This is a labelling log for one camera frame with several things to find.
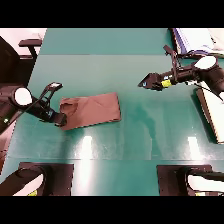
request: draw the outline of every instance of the chair armrest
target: chair armrest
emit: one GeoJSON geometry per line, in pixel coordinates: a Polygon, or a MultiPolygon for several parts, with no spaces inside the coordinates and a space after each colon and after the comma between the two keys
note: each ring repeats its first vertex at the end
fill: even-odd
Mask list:
{"type": "Polygon", "coordinates": [[[41,45],[42,40],[40,39],[27,39],[19,42],[20,47],[40,47],[41,45]]]}

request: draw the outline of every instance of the tabletop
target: tabletop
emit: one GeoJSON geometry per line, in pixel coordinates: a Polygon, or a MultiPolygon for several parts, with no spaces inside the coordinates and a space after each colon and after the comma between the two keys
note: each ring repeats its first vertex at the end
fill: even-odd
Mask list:
{"type": "MultiPolygon", "coordinates": [[[[129,51],[123,48],[124,53],[119,53],[111,48],[106,54],[103,48],[92,46],[93,42],[91,47],[83,47],[81,54],[81,48],[63,49],[64,42],[72,46],[74,41],[71,29],[63,30],[70,33],[64,41],[60,29],[46,33],[29,83],[32,94],[38,97],[51,82],[63,83],[51,100],[58,111],[62,97],[117,92],[122,120],[62,131],[24,114],[17,121],[0,181],[16,170],[19,162],[74,163],[72,195],[158,195],[158,164],[211,164],[216,171],[224,169],[224,148],[215,143],[193,86],[178,84],[162,92],[137,87],[149,72],[170,70],[169,56],[156,48],[143,54],[143,48],[136,50],[131,44],[129,51]]],[[[91,32],[96,37],[99,31],[91,32]]],[[[167,44],[164,36],[158,36],[158,41],[157,48],[167,44]]]]}

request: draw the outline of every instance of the black chair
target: black chair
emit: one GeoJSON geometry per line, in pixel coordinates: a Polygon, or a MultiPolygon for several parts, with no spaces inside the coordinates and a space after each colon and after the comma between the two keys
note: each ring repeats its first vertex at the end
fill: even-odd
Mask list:
{"type": "Polygon", "coordinates": [[[42,40],[22,40],[20,47],[28,47],[31,55],[18,55],[14,48],[0,36],[0,83],[18,83],[27,87],[42,40]]]}

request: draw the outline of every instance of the brown cloth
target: brown cloth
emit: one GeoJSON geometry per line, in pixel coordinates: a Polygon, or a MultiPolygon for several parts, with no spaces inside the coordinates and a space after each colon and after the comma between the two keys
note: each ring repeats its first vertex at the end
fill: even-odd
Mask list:
{"type": "Polygon", "coordinates": [[[60,112],[67,115],[67,124],[61,127],[62,130],[121,120],[116,93],[62,98],[60,112]]]}

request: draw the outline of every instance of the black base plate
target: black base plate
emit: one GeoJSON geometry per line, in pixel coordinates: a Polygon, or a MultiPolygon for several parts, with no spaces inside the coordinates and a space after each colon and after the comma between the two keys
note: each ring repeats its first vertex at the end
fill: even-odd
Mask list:
{"type": "MultiPolygon", "coordinates": [[[[198,168],[202,171],[212,171],[211,165],[157,165],[157,175],[160,196],[179,196],[181,195],[176,171],[181,167],[198,168]]],[[[218,196],[217,193],[206,193],[206,196],[218,196]]]]}
{"type": "Polygon", "coordinates": [[[28,163],[21,162],[19,168],[30,168],[34,165],[48,165],[54,172],[53,196],[70,196],[74,164],[60,163],[28,163]]]}

